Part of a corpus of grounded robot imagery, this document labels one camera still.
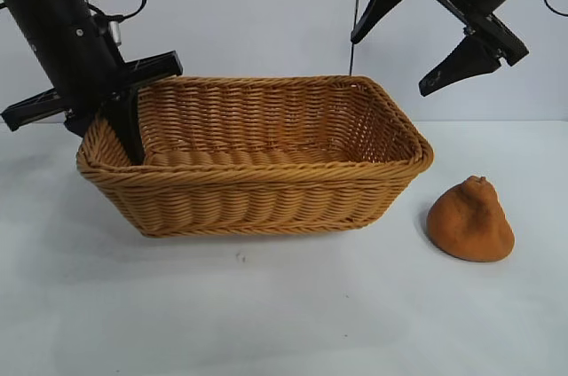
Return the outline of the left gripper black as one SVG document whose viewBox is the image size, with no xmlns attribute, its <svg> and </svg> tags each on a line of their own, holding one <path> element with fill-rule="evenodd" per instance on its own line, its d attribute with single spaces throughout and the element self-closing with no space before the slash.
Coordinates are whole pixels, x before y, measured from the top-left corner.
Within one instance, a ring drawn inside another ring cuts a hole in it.
<svg viewBox="0 0 568 376">
<path fill-rule="evenodd" d="M 169 51 L 126 62 L 98 16 L 80 10 L 57 15 L 15 3 L 7 8 L 51 82 L 47 91 L 3 110 L 8 127 L 15 131 L 65 112 L 66 129 L 84 137 L 104 116 L 130 161 L 142 164 L 138 89 L 181 75 L 178 55 Z"/>
</svg>

